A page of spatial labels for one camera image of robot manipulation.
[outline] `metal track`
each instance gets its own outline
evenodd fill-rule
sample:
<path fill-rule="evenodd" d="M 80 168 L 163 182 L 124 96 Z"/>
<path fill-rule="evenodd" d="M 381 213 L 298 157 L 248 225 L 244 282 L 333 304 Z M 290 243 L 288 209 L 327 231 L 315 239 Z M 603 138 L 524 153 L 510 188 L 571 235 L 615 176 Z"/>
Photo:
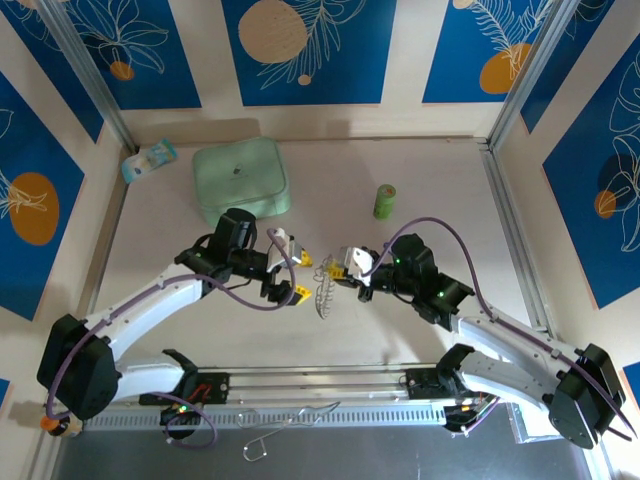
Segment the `metal track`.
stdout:
<path fill-rule="evenodd" d="M 241 413 L 245 425 L 282 422 L 294 416 L 304 423 L 313 422 L 319 416 L 316 427 L 444 425 L 444 407 L 454 405 L 456 400 L 409 400 L 401 381 L 408 368 L 433 368 L 433 365 L 206 368 L 200 371 L 230 374 L 229 385 L 224 387 L 229 389 L 227 403 L 205 407 L 205 412 L 220 429 L 241 428 L 238 425 Z M 322 415 L 322 407 L 334 402 L 340 402 L 339 407 Z M 303 407 L 313 407 L 316 413 L 296 416 Z M 163 408 L 116 403 L 88 420 L 85 430 L 160 430 Z M 208 428 L 205 422 L 199 423 L 172 428 Z"/>
<path fill-rule="evenodd" d="M 300 408 L 267 408 L 259 410 L 247 410 L 246 408 L 208 407 L 207 415 L 211 417 L 219 430 L 242 428 L 238 425 L 238 415 L 243 414 L 245 425 L 272 424 L 295 416 Z M 114 409 L 101 413 L 85 423 L 85 431 L 141 431 L 161 430 L 159 425 L 160 409 L 157 407 Z M 301 422 L 313 422 L 318 415 L 303 414 L 299 416 Z M 171 427 L 179 429 L 208 429 L 205 422 L 199 420 L 198 425 L 183 425 Z M 444 425 L 444 407 L 436 405 L 398 405 L 363 406 L 363 407 L 338 407 L 333 412 L 322 416 L 314 425 L 320 427 L 380 427 L 380 426 L 411 426 L 411 425 Z M 290 428 L 309 428 L 304 426 L 292 426 Z"/>

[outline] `mint green cushion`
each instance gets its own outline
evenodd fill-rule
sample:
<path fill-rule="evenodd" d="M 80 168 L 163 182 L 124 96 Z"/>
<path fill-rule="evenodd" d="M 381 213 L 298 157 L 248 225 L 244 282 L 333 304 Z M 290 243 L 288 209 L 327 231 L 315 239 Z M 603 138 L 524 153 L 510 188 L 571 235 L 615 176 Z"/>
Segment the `mint green cushion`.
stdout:
<path fill-rule="evenodd" d="M 257 218 L 289 210 L 289 178 L 277 143 L 267 137 L 199 150 L 193 156 L 196 196 L 215 228 L 227 209 Z"/>

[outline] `light blue container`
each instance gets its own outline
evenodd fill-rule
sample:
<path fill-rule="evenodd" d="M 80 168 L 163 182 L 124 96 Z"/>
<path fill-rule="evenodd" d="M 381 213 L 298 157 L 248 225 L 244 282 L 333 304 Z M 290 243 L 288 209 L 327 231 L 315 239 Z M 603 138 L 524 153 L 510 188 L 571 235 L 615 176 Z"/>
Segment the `light blue container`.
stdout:
<path fill-rule="evenodd" d="M 122 176 L 125 182 L 131 183 L 176 158 L 178 158 L 178 154 L 173 145 L 169 140 L 163 138 L 146 152 L 140 152 L 127 158 L 122 163 Z"/>
<path fill-rule="evenodd" d="M 257 218 L 289 210 L 289 177 L 277 143 L 267 137 L 199 150 L 193 156 L 196 196 L 215 228 L 229 208 Z"/>

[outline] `white tabletop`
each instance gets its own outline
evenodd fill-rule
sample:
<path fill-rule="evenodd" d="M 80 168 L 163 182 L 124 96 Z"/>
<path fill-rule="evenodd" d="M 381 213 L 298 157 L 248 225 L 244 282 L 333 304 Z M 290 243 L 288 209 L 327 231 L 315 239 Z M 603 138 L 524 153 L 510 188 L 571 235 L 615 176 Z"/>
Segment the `white tabletop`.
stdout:
<path fill-rule="evenodd" d="M 109 306 L 157 276 L 210 228 L 195 199 L 191 158 L 133 183 L 111 249 L 97 309 Z M 456 228 L 475 260 L 487 299 L 528 321 L 497 209 L 472 140 L 362 140 L 281 144 L 291 181 L 289 212 L 258 221 L 256 248 L 266 249 L 265 230 L 283 227 L 317 265 L 343 245 L 380 251 L 384 241 L 418 216 L 438 216 Z M 397 188 L 390 219 L 376 220 L 380 184 Z M 464 257 L 441 227 L 415 230 L 433 251 L 441 271 L 470 284 Z M 297 269 L 299 283 L 315 291 L 313 269 Z M 241 295 L 264 302 L 259 285 Z M 457 339 L 420 319 L 384 294 L 360 303 L 357 292 L 336 290 L 331 315 L 322 320 L 313 300 L 262 313 L 213 293 L 165 320 L 128 354 L 157 355 L 175 348 L 200 366 L 315 366 L 436 362 Z"/>

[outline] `gray floor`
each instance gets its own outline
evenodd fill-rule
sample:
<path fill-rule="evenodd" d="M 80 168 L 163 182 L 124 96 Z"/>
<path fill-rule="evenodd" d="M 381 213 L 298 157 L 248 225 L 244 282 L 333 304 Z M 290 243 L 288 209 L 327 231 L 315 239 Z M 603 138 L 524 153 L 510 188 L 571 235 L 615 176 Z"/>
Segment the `gray floor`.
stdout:
<path fill-rule="evenodd" d="M 54 479 L 589 478 L 581 451 L 564 440 L 515 445 L 503 406 L 468 439 L 451 439 L 440 427 L 299 428 L 268 438 L 268 456 L 247 463 L 242 447 L 257 435 L 223 430 L 214 449 L 185 451 L 167 446 L 159 432 L 87 433 L 65 441 Z"/>

